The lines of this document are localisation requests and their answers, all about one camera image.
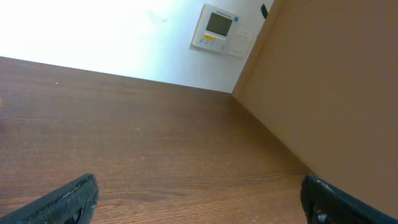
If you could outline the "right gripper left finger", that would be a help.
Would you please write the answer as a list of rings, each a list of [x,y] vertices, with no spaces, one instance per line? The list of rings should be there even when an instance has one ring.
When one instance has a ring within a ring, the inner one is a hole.
[[[1,223],[90,224],[98,199],[96,177],[87,173],[1,217]]]

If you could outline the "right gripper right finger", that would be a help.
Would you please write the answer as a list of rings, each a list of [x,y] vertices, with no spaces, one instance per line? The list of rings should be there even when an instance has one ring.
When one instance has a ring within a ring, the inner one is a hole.
[[[300,201],[308,223],[397,224],[395,218],[313,174],[302,181]]]

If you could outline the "brown wooden side panel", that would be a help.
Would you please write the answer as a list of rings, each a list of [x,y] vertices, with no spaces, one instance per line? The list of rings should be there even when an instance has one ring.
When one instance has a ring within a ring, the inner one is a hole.
[[[397,216],[397,0],[274,1],[233,96],[316,175]]]

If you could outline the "white wall thermostat panel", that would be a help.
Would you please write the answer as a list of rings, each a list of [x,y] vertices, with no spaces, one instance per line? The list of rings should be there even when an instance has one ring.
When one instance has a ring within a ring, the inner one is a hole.
[[[252,35],[239,29],[239,16],[205,3],[191,44],[200,49],[243,58]]]

